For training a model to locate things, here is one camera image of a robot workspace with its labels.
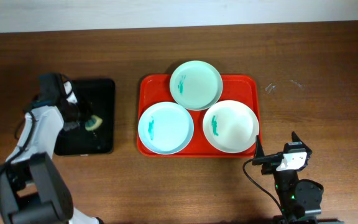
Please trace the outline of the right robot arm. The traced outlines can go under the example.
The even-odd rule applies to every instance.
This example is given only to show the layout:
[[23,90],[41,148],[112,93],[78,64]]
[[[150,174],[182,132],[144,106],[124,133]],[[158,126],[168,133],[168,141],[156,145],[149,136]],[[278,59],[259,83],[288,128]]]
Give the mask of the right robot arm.
[[281,215],[273,217],[274,223],[317,223],[321,214],[324,187],[309,179],[299,179],[298,173],[307,165],[312,150],[292,132],[291,142],[283,151],[265,155],[258,136],[255,137],[255,154],[252,165],[261,166],[262,175],[272,175]]

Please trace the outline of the light blue plate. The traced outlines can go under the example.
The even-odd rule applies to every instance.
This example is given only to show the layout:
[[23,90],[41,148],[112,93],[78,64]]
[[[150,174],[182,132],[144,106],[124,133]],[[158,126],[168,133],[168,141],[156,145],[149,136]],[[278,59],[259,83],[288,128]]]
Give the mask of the light blue plate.
[[142,113],[137,130],[141,143],[148,150],[170,155],[182,151],[190,143],[195,125],[184,107],[164,101]]

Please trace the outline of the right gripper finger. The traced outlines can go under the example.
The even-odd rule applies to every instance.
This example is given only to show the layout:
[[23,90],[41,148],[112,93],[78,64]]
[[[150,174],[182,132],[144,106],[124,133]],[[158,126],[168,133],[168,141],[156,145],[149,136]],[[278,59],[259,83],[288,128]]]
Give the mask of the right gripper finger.
[[255,158],[260,158],[260,157],[264,157],[264,150],[262,147],[262,143],[260,141],[260,137],[259,135],[256,135],[255,137],[255,152],[254,152],[254,157]]
[[303,141],[299,138],[299,136],[294,131],[291,132],[291,140],[292,140],[292,143],[297,143],[297,144],[303,143]]

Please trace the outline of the mint green plate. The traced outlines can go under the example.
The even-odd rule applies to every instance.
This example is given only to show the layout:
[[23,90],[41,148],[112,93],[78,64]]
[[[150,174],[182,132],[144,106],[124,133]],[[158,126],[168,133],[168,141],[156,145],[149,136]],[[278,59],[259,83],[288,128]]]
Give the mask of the mint green plate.
[[169,83],[173,99],[182,107],[201,111],[215,104],[223,93],[221,74],[211,64],[192,60],[179,65]]

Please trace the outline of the yellow green sponge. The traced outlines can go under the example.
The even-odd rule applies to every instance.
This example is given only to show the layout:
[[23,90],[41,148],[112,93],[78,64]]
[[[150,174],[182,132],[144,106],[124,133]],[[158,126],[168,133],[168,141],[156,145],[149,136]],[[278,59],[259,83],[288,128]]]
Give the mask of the yellow green sponge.
[[92,115],[90,119],[85,122],[85,129],[87,131],[94,131],[98,129],[102,123],[103,120],[99,116]]

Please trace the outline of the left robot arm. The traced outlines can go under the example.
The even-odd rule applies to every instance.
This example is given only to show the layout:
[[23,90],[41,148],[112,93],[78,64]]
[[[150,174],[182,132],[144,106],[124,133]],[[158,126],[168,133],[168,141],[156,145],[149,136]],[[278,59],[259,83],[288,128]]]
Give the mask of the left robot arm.
[[61,131],[98,129],[103,120],[76,95],[64,74],[39,77],[40,93],[24,109],[24,128],[0,165],[0,216],[4,223],[102,223],[73,205],[52,157]]

